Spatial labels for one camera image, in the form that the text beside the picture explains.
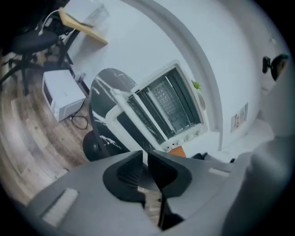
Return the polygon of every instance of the black plastic part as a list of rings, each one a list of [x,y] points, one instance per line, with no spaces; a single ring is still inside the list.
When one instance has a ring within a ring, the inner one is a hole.
[[[134,97],[128,99],[129,106],[134,110],[136,115],[140,117],[143,124],[148,127],[148,129],[151,131],[151,134],[154,136],[154,138],[157,140],[159,144],[162,144],[165,139],[161,135],[161,133],[158,131],[156,126],[153,124],[151,119],[148,117],[148,115],[144,112],[142,107],[139,105],[139,103],[136,101]]]
[[[271,59],[269,57],[264,57],[262,59],[262,73],[266,74],[270,66],[271,66]]]
[[[205,157],[208,155],[208,153],[204,153],[203,155],[202,155],[202,157],[203,157],[203,160],[205,160]]]
[[[201,153],[197,153],[195,156],[192,157],[192,159],[197,159],[197,160],[204,160],[203,156]]]
[[[277,56],[271,63],[271,76],[274,79],[274,81],[277,81],[277,77],[280,75],[281,71],[279,70],[280,67],[280,63],[284,60],[284,59],[289,59],[289,56],[286,54],[281,54],[279,56]]]
[[[181,79],[182,72],[180,69],[174,68],[171,71],[167,72],[165,76],[167,76],[169,82],[173,86],[173,89],[177,93],[179,99],[182,101],[181,104],[187,114],[188,120],[191,124],[200,123],[200,117],[196,109],[192,109],[194,107],[194,103],[188,93],[188,89],[185,86],[185,83]]]
[[[142,174],[139,178],[138,186],[144,189],[159,191],[157,184],[148,170],[148,166],[144,163],[142,164]]]
[[[131,153],[103,173],[103,183],[115,197],[122,201],[140,202],[145,205],[145,195],[137,191],[142,173],[142,151]]]
[[[140,93],[137,94],[142,100],[143,104],[146,106],[148,111],[151,113],[152,117],[155,119],[157,124],[161,127],[163,132],[168,138],[171,138],[175,135],[175,132],[172,131],[167,125],[166,121],[163,119],[162,115],[155,107],[154,103],[151,101],[150,97],[147,94],[147,90],[144,89]]]
[[[91,101],[89,101],[88,111],[92,111]],[[91,124],[92,125],[95,124],[92,112],[89,112],[89,117],[90,117]],[[100,149],[102,150],[102,153],[104,154],[105,157],[109,157],[110,154],[109,154],[108,150],[106,149],[106,146],[103,144],[103,141],[100,137],[100,133],[99,133],[98,129],[93,129],[93,132],[95,134],[97,143],[98,143]]]
[[[181,222],[183,222],[183,218],[177,214],[172,213],[166,199],[163,198],[158,226],[162,230],[167,230]]]
[[[181,196],[192,181],[191,172],[183,165],[155,151],[148,153],[148,169],[165,198]]]
[[[118,121],[120,124],[128,130],[130,136],[142,147],[142,149],[146,152],[149,150],[153,150],[153,146],[150,142],[145,138],[145,136],[139,131],[139,129],[133,124],[130,118],[126,115],[126,113],[121,113],[118,116]]]

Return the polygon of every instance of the chair base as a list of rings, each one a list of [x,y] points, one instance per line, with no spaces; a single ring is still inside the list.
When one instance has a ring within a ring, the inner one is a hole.
[[[44,70],[44,68],[41,65],[31,63],[31,59],[33,59],[34,56],[26,56],[23,55],[21,60],[16,60],[16,59],[10,59],[9,60],[9,65],[15,64],[15,66],[10,69],[0,80],[0,89],[2,89],[1,85],[2,83],[8,79],[10,76],[14,75],[17,71],[21,70],[22,72],[22,77],[23,77],[23,84],[24,84],[24,95],[28,95],[29,93],[29,82],[28,79],[25,76],[25,69],[39,69],[39,70]]]

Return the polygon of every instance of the microwave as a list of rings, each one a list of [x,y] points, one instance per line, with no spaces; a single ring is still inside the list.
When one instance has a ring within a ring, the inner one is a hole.
[[[69,70],[45,72],[42,93],[57,121],[78,111],[86,98]]]
[[[169,152],[207,132],[197,90],[179,63],[131,93],[118,89],[110,93],[117,105],[106,115],[108,129],[130,151],[142,150],[144,158],[149,150]]]

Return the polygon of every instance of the power cord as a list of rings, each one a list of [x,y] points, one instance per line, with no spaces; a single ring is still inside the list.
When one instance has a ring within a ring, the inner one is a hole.
[[[43,34],[43,29],[44,29],[44,26],[45,26],[45,24],[46,24],[48,18],[49,18],[53,13],[55,13],[55,12],[59,12],[59,11],[61,11],[61,9],[58,9],[58,10],[53,11],[52,13],[50,13],[50,14],[45,18],[45,21],[43,22],[43,25],[42,25],[42,27],[41,27],[41,30],[40,30],[40,32],[38,33],[39,36]]]
[[[82,109],[82,107],[83,107],[83,105],[84,105],[84,102],[85,102],[85,100],[83,101],[82,106],[79,108],[79,110],[76,111],[75,113],[73,113],[73,114],[70,116],[70,120],[71,120],[71,122],[73,123],[73,125],[76,126],[76,127],[77,127],[78,129],[80,129],[80,130],[85,130],[85,129],[87,129],[87,127],[88,127],[88,120],[87,120],[87,118],[86,118],[85,116],[77,116],[77,113]],[[86,126],[85,126],[84,128],[81,128],[80,126],[76,125],[76,124],[74,123],[74,121],[73,121],[73,119],[74,119],[75,117],[76,117],[76,118],[83,118],[83,119],[85,119],[85,120],[86,120]]]

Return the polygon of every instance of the black office chair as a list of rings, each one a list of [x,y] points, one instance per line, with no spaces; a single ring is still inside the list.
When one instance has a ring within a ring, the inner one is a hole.
[[[8,26],[5,30],[7,34],[4,35],[3,42],[1,42],[2,55],[5,56],[13,52],[22,55],[22,59],[8,61],[11,69],[0,79],[0,89],[7,78],[21,70],[24,95],[28,94],[28,79],[25,76],[25,69],[43,69],[42,66],[31,63],[32,59],[34,62],[37,61],[37,57],[33,54],[49,48],[58,40],[55,33],[44,30],[42,35],[38,35],[40,30],[35,31],[36,27],[41,25],[42,20],[52,11],[53,4],[53,0],[32,1],[30,5],[20,3],[20,10],[16,13],[15,22],[6,25]]]
[[[34,59],[35,62],[37,61],[36,56],[33,54],[49,48],[58,41],[58,36],[55,33],[44,30],[42,35],[38,35],[39,31],[40,30],[34,30],[18,35],[12,38],[11,42],[3,48],[3,55],[13,52],[22,55],[22,59],[9,60],[9,65],[15,64],[15,66],[2,77],[0,84],[15,72],[21,70],[25,96],[29,93],[29,83],[25,76],[25,70],[28,68],[43,70],[41,65],[31,62],[32,59]]]

